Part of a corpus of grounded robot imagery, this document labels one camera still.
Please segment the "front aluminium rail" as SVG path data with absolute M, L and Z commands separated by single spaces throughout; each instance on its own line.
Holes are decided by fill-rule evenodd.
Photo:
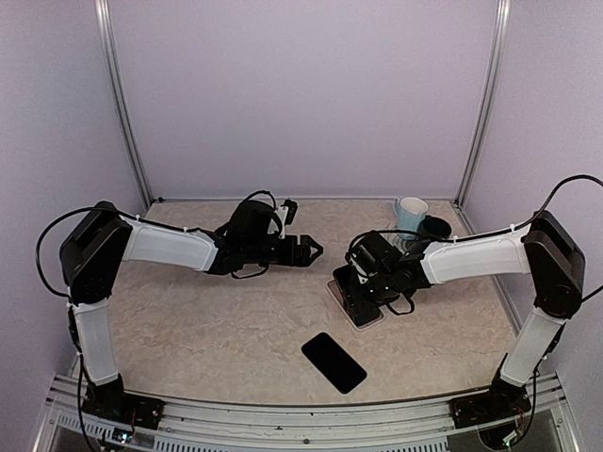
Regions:
M 270 406 L 166 397 L 156 428 L 80 414 L 75 378 L 54 378 L 32 451 L 483 451 L 491 432 L 514 431 L 508 451 L 580 451 L 556 375 L 529 385 L 535 410 L 457 427 L 451 395 L 383 404 Z

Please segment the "black phone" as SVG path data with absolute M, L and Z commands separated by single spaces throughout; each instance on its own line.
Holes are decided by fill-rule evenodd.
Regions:
M 342 287 L 337 280 L 335 281 L 343 298 L 344 307 L 356 325 L 360 326 L 379 315 L 380 308 L 367 299 L 362 285 L 356 278 L 351 282 L 345 282 Z
M 367 371 L 326 332 L 303 344 L 301 352 L 340 394 L 349 394 L 367 378 Z

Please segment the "pink phone case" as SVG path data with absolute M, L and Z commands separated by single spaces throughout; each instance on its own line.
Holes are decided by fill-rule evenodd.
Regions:
M 336 281 L 335 280 L 328 281 L 326 283 L 326 287 L 327 287 L 327 291 L 331 294 L 332 298 L 334 299 L 334 301 L 337 304 L 337 306 L 339 307 L 340 311 L 343 313 L 343 315 L 347 319 L 348 323 L 356 331 L 366 331 L 369 328 L 371 328 L 372 326 L 379 325 L 380 323 L 382 323 L 384 321 L 383 312 L 381 310 L 379 310 L 379 315 L 375 319 L 369 320 L 368 322 L 366 322 L 360 326 L 356 325 L 344 307 L 344 301 L 339 292 L 339 287 L 338 287 Z

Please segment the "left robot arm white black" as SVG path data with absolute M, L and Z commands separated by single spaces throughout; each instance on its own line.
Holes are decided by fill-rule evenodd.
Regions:
M 93 399 L 114 419 L 132 409 L 131 396 L 114 382 L 108 305 L 123 266 L 168 266 L 240 278 L 245 266 L 310 267 L 324 248 L 308 234 L 289 234 L 297 204 L 245 200 L 215 230 L 172 226 L 94 205 L 59 249 L 59 261 L 84 374 L 98 386 Z

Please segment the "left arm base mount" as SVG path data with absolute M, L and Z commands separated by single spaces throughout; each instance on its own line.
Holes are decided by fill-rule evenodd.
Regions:
M 91 387 L 82 403 L 82 411 L 130 427 L 157 430 L 164 406 L 158 398 L 134 395 L 122 389 Z

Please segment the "aluminium frame post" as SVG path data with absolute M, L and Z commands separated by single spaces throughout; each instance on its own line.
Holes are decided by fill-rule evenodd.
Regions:
M 496 99 L 497 81 L 502 66 L 504 47 L 512 10 L 511 0 L 497 1 L 496 18 L 491 42 L 486 76 L 478 109 L 478 116 L 472 134 L 469 154 L 464 166 L 463 176 L 457 190 L 454 203 L 462 210 L 466 205 L 470 188 L 477 174 L 483 142 Z
M 94 2 L 94 9 L 103 47 L 103 53 L 106 60 L 109 84 L 111 86 L 112 96 L 126 149 L 126 155 L 133 172 L 135 185 L 138 189 L 141 201 L 145 208 L 149 208 L 153 203 L 153 194 L 145 169 L 143 167 L 133 125 L 128 111 L 128 105 L 122 83 L 117 46 L 112 28 L 109 2 L 107 0 L 96 0 Z

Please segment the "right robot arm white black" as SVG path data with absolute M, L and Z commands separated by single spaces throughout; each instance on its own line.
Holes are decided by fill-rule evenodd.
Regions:
M 389 240 L 389 230 L 360 234 L 327 287 L 352 325 L 362 329 L 381 317 L 382 308 L 401 299 L 411 302 L 416 292 L 437 285 L 509 275 L 528 280 L 531 311 L 498 368 L 498 384 L 481 399 L 482 410 L 500 418 L 517 404 L 517 388 L 528 382 L 584 302 L 585 256 L 546 209 L 520 225 L 460 238 L 441 218 L 436 224 L 433 231 L 424 226 L 411 231 L 405 247 Z

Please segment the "light blue mug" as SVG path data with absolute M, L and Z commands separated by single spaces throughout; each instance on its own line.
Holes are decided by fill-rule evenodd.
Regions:
M 418 231 L 418 226 L 428 212 L 429 206 L 416 197 L 395 199 L 394 211 L 397 218 L 397 229 L 402 240 L 413 240 L 412 232 Z

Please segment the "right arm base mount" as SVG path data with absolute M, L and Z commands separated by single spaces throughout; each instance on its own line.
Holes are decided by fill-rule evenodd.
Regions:
M 454 426 L 468 428 L 529 412 L 531 403 L 524 387 L 491 386 L 483 393 L 453 398 L 449 407 Z

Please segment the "dark green mug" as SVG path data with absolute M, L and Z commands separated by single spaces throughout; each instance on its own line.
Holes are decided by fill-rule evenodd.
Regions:
M 426 215 L 419 223 L 417 231 L 430 239 L 446 239 L 450 237 L 452 228 L 446 220 Z

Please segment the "right aluminium frame post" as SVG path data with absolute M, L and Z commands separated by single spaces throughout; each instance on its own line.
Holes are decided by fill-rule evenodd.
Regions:
M 466 205 L 470 188 L 477 174 L 483 142 L 496 99 L 497 81 L 502 66 L 504 47 L 512 10 L 511 0 L 497 1 L 496 18 L 491 42 L 486 76 L 478 109 L 478 116 L 472 134 L 469 154 L 464 166 L 463 176 L 457 190 L 454 203 L 462 210 Z

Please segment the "left aluminium frame post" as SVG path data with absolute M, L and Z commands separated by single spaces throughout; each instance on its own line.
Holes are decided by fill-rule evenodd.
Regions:
M 126 155 L 133 172 L 135 185 L 138 189 L 141 201 L 145 208 L 149 208 L 153 203 L 153 194 L 145 169 L 143 167 L 133 125 L 128 111 L 128 105 L 122 83 L 117 46 L 112 28 L 109 2 L 107 0 L 96 0 L 94 2 L 94 9 L 103 47 L 103 53 L 106 60 L 109 84 L 111 86 L 112 96 L 126 149 Z

